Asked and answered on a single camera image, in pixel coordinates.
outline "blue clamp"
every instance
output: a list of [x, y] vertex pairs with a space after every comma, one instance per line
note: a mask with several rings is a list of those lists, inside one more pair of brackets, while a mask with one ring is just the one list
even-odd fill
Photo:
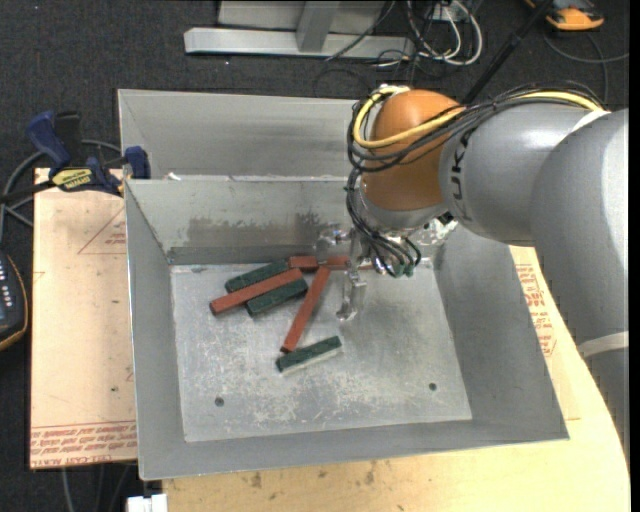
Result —
[[[27, 136], [34, 146], [53, 160], [49, 180], [66, 192], [96, 190], [121, 195], [122, 180], [113, 176], [96, 157], [89, 157], [86, 167], [68, 167], [71, 155], [55, 132], [54, 119], [53, 111], [49, 110], [35, 116], [27, 127]], [[151, 177], [147, 154], [140, 146], [127, 148], [121, 162], [128, 164], [130, 168], [131, 172], [127, 177]]]

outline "black device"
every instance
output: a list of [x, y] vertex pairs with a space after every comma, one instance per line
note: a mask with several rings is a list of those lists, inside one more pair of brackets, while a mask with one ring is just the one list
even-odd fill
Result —
[[22, 338], [28, 318], [22, 277], [11, 258], [0, 249], [0, 350]]

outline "yellow clamp label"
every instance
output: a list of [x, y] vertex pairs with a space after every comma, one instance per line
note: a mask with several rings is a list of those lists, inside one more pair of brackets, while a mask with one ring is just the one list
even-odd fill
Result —
[[63, 169], [51, 181], [59, 187], [64, 186], [67, 189], [72, 189], [91, 183], [92, 174], [91, 169]]

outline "green block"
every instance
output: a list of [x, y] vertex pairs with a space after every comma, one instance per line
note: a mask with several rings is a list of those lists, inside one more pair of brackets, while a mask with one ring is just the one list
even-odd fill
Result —
[[307, 292], [308, 286], [304, 279], [297, 279], [292, 283], [271, 290], [270, 292], [260, 295], [255, 299], [247, 301], [247, 311], [251, 316], [259, 315], [265, 311], [288, 301], [289, 299], [295, 299], [300, 295], [304, 295]]
[[289, 352], [276, 361], [276, 366], [281, 373], [289, 373], [293, 370], [305, 368], [312, 363], [323, 361], [337, 354], [341, 347], [340, 338], [333, 336], [308, 347], [298, 348], [293, 352]]
[[287, 261], [276, 261], [269, 265], [265, 265], [264, 267], [252, 270], [251, 272], [247, 272], [246, 274], [234, 277], [233, 279], [229, 279], [224, 284], [224, 287], [229, 293], [235, 292], [252, 284], [259, 283], [260, 281], [264, 281], [265, 279], [281, 274], [285, 270], [289, 270]]

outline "wooden block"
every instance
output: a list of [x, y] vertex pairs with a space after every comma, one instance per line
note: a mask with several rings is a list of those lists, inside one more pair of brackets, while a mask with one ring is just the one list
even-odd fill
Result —
[[291, 256], [289, 268], [299, 268], [303, 272], [318, 270], [318, 260], [315, 256]]
[[278, 275], [270, 277], [269, 279], [265, 279], [264, 281], [260, 281], [238, 291], [215, 299], [211, 301], [209, 307], [211, 308], [211, 312], [214, 315], [218, 315], [231, 308], [240, 306], [241, 304], [244, 304], [255, 297], [259, 297], [260, 295], [270, 292], [271, 290], [275, 290], [276, 288], [280, 288], [281, 286], [285, 286], [298, 279], [302, 279], [302, 272], [300, 272], [300, 269], [290, 269]]
[[293, 283], [281, 286], [255, 299], [251, 299], [246, 304], [247, 311], [249, 311], [251, 316], [266, 313], [290, 299], [304, 295], [308, 289], [307, 282], [304, 279], [298, 279]]
[[242, 288], [246, 288], [247, 286], [251, 286], [252, 284], [256, 284], [260, 281], [264, 281], [265, 279], [281, 274], [288, 269], [289, 265], [287, 265], [285, 260], [276, 261], [269, 265], [265, 265], [264, 267], [252, 270], [251, 272], [247, 272], [246, 274], [234, 277], [233, 279], [229, 279], [225, 283], [224, 287], [229, 293], [236, 292]]
[[349, 256], [331, 256], [323, 265], [331, 270], [346, 270], [347, 263], [349, 263]]
[[304, 328], [311, 317], [311, 313], [313, 313], [313, 308], [315, 308], [318, 303], [322, 290], [324, 290], [330, 275], [331, 269], [325, 266], [321, 266], [318, 269], [318, 272], [316, 272], [316, 275], [311, 282], [311, 286], [309, 287], [309, 291], [307, 292], [296, 317], [293, 319], [293, 324], [291, 325], [291, 328], [287, 333], [287, 337], [280, 348], [282, 352], [291, 352], [296, 348], [296, 345], [300, 340], [300, 336], [302, 336]]
[[327, 338], [308, 347], [299, 348], [290, 352], [276, 361], [280, 373], [286, 374], [293, 370], [299, 370], [312, 363], [323, 361], [338, 353], [342, 342], [338, 336]]

